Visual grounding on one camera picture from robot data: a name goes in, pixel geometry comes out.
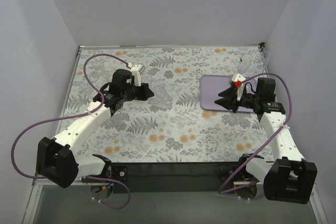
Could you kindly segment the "clear champagne flute glass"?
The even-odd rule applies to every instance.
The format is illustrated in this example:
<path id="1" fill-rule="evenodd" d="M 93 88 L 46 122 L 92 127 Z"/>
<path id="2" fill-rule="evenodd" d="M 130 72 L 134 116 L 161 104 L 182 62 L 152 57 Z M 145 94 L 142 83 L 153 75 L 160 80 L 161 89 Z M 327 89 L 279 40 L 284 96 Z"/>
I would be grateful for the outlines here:
<path id="1" fill-rule="evenodd" d="M 237 65 L 237 73 L 244 75 L 253 61 L 253 56 L 249 53 L 242 54 Z"/>

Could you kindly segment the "clear wine glass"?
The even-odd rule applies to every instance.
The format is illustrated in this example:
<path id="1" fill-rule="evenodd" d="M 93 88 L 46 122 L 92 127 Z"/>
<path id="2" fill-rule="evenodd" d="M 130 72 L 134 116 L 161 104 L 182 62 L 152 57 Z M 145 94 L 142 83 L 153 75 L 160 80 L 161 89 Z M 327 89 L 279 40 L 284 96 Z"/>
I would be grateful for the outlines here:
<path id="1" fill-rule="evenodd" d="M 261 51 L 259 56 L 254 61 L 253 74 L 265 73 L 268 70 L 268 63 L 271 58 L 271 54 L 268 51 Z"/>

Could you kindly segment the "clear faceted tumbler glass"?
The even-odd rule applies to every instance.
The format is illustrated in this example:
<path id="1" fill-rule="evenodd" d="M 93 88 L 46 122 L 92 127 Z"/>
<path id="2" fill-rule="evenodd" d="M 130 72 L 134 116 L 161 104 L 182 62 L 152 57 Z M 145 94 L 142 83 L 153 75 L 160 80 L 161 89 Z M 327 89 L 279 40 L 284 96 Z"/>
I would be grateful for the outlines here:
<path id="1" fill-rule="evenodd" d="M 173 99 L 164 87 L 154 86 L 151 90 L 154 96 L 148 99 L 150 105 L 154 105 L 161 110 L 170 110 L 172 108 Z"/>

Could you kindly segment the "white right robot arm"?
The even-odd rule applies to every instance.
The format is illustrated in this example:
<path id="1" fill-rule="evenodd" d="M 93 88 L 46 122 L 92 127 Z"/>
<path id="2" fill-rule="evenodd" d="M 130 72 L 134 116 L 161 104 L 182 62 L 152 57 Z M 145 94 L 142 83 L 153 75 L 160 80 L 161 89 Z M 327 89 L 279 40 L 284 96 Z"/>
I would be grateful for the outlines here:
<path id="1" fill-rule="evenodd" d="M 254 153 L 242 157 L 241 164 L 223 182 L 220 194 L 235 191 L 225 189 L 226 185 L 241 171 L 255 178 L 254 185 L 262 183 L 264 195 L 268 200 L 307 204 L 312 193 L 317 167 L 308 162 L 298 150 L 288 126 L 292 112 L 276 102 L 275 74 L 257 74 L 256 90 L 249 93 L 246 84 L 250 81 L 236 73 L 231 77 L 230 87 L 219 93 L 215 103 L 237 112 L 243 107 L 252 109 L 265 130 L 268 140 Z"/>

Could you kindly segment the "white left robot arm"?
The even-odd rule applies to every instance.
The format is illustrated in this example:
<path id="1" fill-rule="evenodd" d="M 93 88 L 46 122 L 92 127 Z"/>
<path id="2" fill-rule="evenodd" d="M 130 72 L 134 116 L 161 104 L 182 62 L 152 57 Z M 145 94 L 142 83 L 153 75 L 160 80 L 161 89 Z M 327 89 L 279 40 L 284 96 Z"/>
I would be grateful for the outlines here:
<path id="1" fill-rule="evenodd" d="M 85 116 L 76 119 L 53 138 L 40 140 L 36 173 L 62 188 L 67 188 L 77 178 L 110 178 L 112 162 L 108 158 L 99 154 L 79 158 L 75 154 L 89 136 L 125 102 L 146 101 L 154 96 L 149 85 L 141 82 L 143 71 L 143 65 L 134 65 L 130 70 L 116 70 L 111 82 L 104 84 L 93 97 Z"/>

